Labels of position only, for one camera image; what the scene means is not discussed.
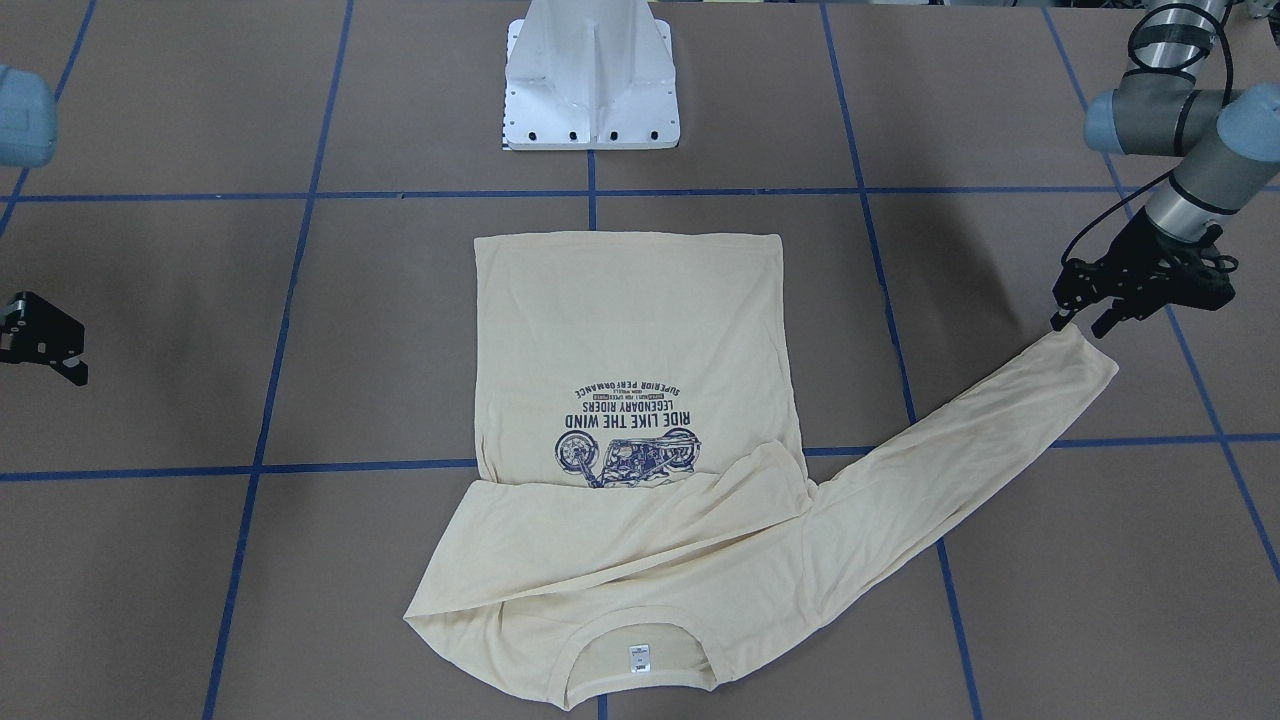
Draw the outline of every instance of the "t-shirt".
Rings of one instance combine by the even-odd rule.
[[[1069,325],[818,486],[790,401],[776,237],[557,233],[476,247],[486,479],[468,488],[404,619],[465,671],[566,710],[630,688],[712,689],[762,667],[995,495],[1116,372]],[[664,342],[682,318],[639,292],[669,297],[694,279],[680,274],[623,273],[627,292],[567,313],[603,291],[604,269],[659,258],[710,275],[699,287],[714,288],[716,310],[690,304],[682,316],[703,333]],[[566,290],[584,269],[596,279]],[[660,316],[646,315],[654,306]],[[621,318],[643,322],[603,342],[627,334]],[[739,369],[746,382],[722,377]],[[580,377],[598,379],[572,387]],[[554,427],[561,414],[620,414],[563,410],[580,391],[671,410],[653,410],[657,427],[627,413],[620,427]],[[687,421],[663,427],[668,411]]]

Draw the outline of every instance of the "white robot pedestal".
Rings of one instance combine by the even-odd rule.
[[[507,32],[503,147],[657,150],[680,141],[671,26],[644,0],[532,0]]]

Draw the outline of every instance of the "clothing label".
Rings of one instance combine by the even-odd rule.
[[[632,673],[649,671],[649,646],[646,644],[631,646],[631,671]]]
[[[680,388],[654,380],[609,380],[573,391],[566,433],[556,441],[561,469],[593,488],[660,486],[694,471],[701,441],[690,429]],[[602,441],[607,441],[602,452]],[[603,466],[596,462],[603,455]]]

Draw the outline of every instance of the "brown floor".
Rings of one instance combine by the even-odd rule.
[[[1061,247],[1171,164],[1080,140],[1140,13],[844,4],[655,5],[680,147],[504,152],[525,8],[0,4],[61,123],[0,169],[0,292],[91,366],[0,368],[0,717],[563,716],[401,620],[474,477],[471,238],[780,233],[822,480],[1046,332]],[[571,715],[1276,717],[1276,190],[1219,242],[1239,297],[1101,341],[1111,389],[945,546],[744,680]]]

